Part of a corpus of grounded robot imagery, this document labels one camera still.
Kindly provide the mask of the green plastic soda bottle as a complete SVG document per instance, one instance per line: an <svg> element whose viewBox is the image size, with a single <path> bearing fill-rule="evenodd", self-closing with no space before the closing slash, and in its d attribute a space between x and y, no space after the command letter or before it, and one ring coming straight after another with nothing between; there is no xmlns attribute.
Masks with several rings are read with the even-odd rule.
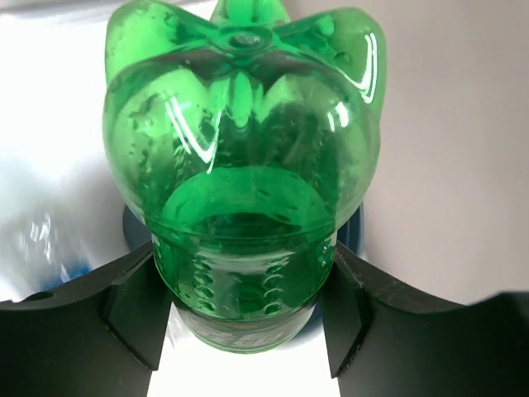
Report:
<svg viewBox="0 0 529 397"><path fill-rule="evenodd" d="M386 65L356 7L294 21L280 1L220 1L206 20L130 1L111 15L107 160L203 342L263 352L308 322L374 177Z"/></svg>

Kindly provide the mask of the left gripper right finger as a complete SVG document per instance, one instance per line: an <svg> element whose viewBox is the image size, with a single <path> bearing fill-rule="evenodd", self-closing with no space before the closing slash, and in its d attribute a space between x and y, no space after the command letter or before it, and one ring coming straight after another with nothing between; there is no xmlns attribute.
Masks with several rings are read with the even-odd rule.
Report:
<svg viewBox="0 0 529 397"><path fill-rule="evenodd" d="M322 293L331 376L343 396L525 396L528 295L461 305L343 245Z"/></svg>

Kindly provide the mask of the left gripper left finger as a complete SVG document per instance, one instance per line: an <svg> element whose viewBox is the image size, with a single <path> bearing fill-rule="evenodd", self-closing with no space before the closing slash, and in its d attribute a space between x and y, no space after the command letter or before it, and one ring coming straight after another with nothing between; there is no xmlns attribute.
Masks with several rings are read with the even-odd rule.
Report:
<svg viewBox="0 0 529 397"><path fill-rule="evenodd" d="M145 396L171 298L150 243L86 275L1 304L3 396Z"/></svg>

